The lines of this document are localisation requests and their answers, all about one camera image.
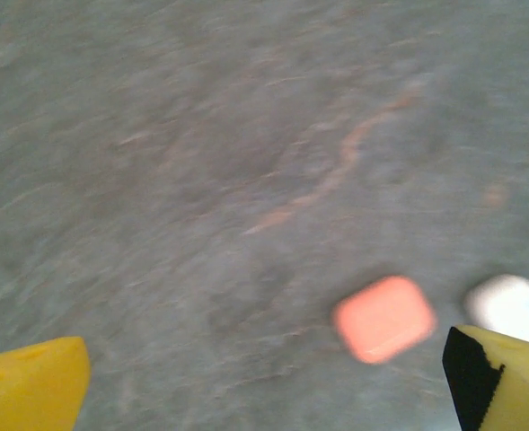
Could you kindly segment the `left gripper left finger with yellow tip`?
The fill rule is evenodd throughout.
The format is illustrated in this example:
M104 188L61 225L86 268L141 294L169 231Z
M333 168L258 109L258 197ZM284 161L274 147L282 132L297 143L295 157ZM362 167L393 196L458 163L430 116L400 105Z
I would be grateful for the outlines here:
M90 377L80 337L0 353L0 431L72 430Z

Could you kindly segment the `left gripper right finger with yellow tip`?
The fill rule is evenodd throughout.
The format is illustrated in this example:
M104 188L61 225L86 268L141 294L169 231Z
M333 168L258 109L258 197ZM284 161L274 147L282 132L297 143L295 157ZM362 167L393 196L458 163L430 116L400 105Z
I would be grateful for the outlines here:
M462 430L529 430L529 342L452 327L442 365Z

